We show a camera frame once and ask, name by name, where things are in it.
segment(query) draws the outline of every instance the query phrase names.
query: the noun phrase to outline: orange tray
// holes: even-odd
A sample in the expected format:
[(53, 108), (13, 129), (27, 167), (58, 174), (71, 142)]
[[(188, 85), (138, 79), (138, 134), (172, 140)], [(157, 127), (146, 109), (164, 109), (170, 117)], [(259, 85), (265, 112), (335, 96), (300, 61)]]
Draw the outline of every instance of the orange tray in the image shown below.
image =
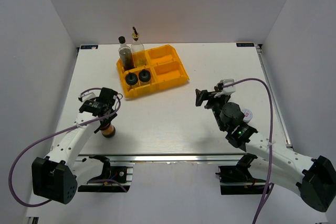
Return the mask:
[[(174, 86), (185, 84), (189, 80), (183, 64), (177, 55), (175, 48), (171, 45), (152, 48), (145, 51), (147, 63), (145, 66), (125, 71), (121, 59), (117, 61), (117, 69), (124, 95), (127, 98), (135, 98), (141, 95), (150, 94), (156, 91), (169, 89)], [(143, 69), (151, 73), (149, 84), (142, 85), (138, 81), (138, 87), (128, 86), (125, 77), (128, 73), (139, 72)]]

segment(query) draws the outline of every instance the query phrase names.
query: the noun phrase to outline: white wall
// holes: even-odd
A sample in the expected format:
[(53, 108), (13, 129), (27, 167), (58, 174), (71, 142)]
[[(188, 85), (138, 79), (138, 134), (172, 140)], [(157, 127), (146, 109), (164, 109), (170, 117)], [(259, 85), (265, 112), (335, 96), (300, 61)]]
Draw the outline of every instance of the white wall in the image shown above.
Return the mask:
[[(336, 0), (287, 0), (264, 57), (296, 151), (336, 167)], [(336, 202), (327, 212), (336, 223)]]
[(51, 0), (75, 45), (264, 42), (286, 0)]
[[(21, 223), (25, 207), (10, 195), (8, 171), (18, 153), (55, 130), (76, 49), (50, 0), (0, 0), (1, 223)], [(25, 201), (31, 163), (50, 142), (22, 158), (14, 187)]]

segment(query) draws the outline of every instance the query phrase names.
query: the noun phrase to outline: black lid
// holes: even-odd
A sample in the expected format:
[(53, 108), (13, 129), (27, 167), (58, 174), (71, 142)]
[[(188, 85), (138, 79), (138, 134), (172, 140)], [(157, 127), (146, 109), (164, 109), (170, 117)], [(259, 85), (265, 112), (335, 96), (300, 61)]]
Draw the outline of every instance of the black lid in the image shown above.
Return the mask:
[(118, 40), (119, 40), (119, 43), (120, 43), (120, 44), (124, 44), (124, 43), (126, 42), (124, 36), (120, 36), (120, 37), (118, 38)]
[(135, 73), (129, 73), (128, 75), (126, 75), (125, 81), (129, 86), (133, 86), (138, 82), (138, 77)]
[(148, 82), (151, 80), (151, 73), (148, 70), (141, 70), (139, 72), (139, 80), (142, 82)]

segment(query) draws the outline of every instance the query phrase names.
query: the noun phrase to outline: purple cable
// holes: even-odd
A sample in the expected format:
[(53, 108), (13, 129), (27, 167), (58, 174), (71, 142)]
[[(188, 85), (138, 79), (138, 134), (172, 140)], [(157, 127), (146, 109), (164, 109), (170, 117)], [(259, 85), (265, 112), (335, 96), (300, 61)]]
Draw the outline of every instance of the purple cable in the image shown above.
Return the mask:
[[(243, 79), (243, 80), (240, 80), (240, 81), (236, 81), (236, 82), (228, 84), (228, 85), (224, 85), (223, 88), (227, 88), (227, 87), (230, 87), (230, 86), (233, 86), (233, 85), (245, 82), (245, 81), (258, 81), (258, 82), (262, 83), (264, 85), (264, 87), (266, 88), (266, 91), (267, 91), (267, 94), (268, 94), (268, 99), (269, 99), (269, 107), (270, 107), (269, 142), (272, 143), (272, 135), (273, 135), (273, 104), (272, 104), (271, 93), (269, 91), (269, 88), (268, 88), (267, 84), (264, 81), (262, 81), (260, 79), (257, 79), (257, 78), (247, 78), (247, 79)], [(255, 216), (253, 218), (252, 224), (255, 224), (257, 222), (257, 218), (258, 218), (258, 216), (259, 216), (259, 214), (260, 214), (260, 212), (262, 210), (262, 207), (266, 203), (266, 201), (267, 201), (270, 193), (273, 190), (274, 184), (269, 182), (270, 177), (271, 177), (271, 170), (272, 170), (272, 145), (270, 144), (269, 145), (269, 161), (268, 161), (268, 171), (267, 171), (266, 182), (265, 182), (264, 190), (262, 191), (262, 196), (261, 196), (261, 199), (260, 199), (260, 202), (259, 202), (256, 214), (255, 214)], [(268, 195), (266, 196), (268, 186), (271, 186), (271, 188), (270, 188), (270, 190), (268, 192)]]
[(123, 191), (125, 193), (127, 193), (127, 190), (116, 180), (114, 179), (97, 179), (97, 180), (89, 180), (88, 183), (103, 183), (103, 182), (111, 182), (111, 183), (116, 183), (118, 186), (120, 186), (121, 189), (123, 189)]
[[(92, 89), (88, 89), (88, 90), (82, 92), (81, 94), (83, 94), (83, 93), (85, 93), (85, 92), (87, 92), (87, 91), (90, 91), (90, 90), (96, 90), (96, 89), (99, 90), (100, 88), (92, 88)], [(89, 121), (86, 121), (86, 122), (83, 122), (83, 123), (79, 123), (78, 126), (84, 126), (84, 125), (86, 125), (86, 124), (93, 123), (93, 122), (99, 121), (99, 120), (101, 120), (101, 119), (108, 118), (108, 117), (110, 117), (110, 116), (116, 114), (116, 112), (120, 109), (120, 106), (121, 106), (120, 98), (117, 97), (117, 99), (118, 99), (118, 104), (119, 104), (119, 105), (118, 105), (117, 109), (116, 109), (114, 112), (112, 112), (111, 114), (108, 114), (108, 115), (101, 116), (100, 118), (95, 118), (95, 119), (92, 119), (92, 120), (89, 120)], [(15, 193), (15, 191), (14, 191), (14, 188), (13, 188), (13, 171), (14, 171), (14, 168), (15, 168), (17, 162), (19, 161), (19, 159), (23, 156), (23, 154), (25, 154), (29, 149), (31, 149), (31, 148), (34, 147), (35, 145), (37, 145), (37, 144), (39, 144), (39, 143), (41, 143), (41, 142), (43, 142), (43, 141), (45, 141), (45, 140), (47, 140), (47, 139), (49, 139), (49, 138), (52, 138), (52, 137), (57, 136), (57, 135), (59, 135), (59, 134), (62, 134), (62, 133), (64, 133), (64, 132), (72, 131), (72, 130), (76, 129), (78, 126), (77, 126), (77, 125), (74, 125), (74, 126), (72, 126), (72, 127), (68, 127), (68, 128), (66, 128), (66, 129), (64, 129), (64, 130), (61, 130), (61, 131), (59, 131), (59, 132), (56, 132), (56, 133), (53, 133), (53, 134), (51, 134), (51, 135), (45, 136), (45, 137), (41, 138), (40, 140), (37, 140), (36, 142), (30, 144), (30, 145), (29, 145), (28, 147), (26, 147), (23, 151), (21, 151), (21, 153), (16, 157), (16, 159), (14, 160), (14, 162), (13, 162), (13, 164), (12, 164), (10, 170), (9, 170), (8, 186), (9, 186), (9, 191), (10, 191), (10, 193), (12, 194), (13, 198), (14, 198), (18, 203), (20, 203), (21, 205), (23, 205), (23, 206), (25, 206), (25, 207), (40, 207), (40, 206), (43, 206), (43, 205), (45, 205), (46, 203), (49, 203), (49, 202), (51, 201), (51, 200), (49, 199), (49, 200), (46, 200), (46, 201), (41, 202), (41, 203), (38, 203), (38, 204), (29, 204), (29, 203), (25, 203), (25, 202), (23, 202), (23, 201), (16, 195), (16, 193)]]

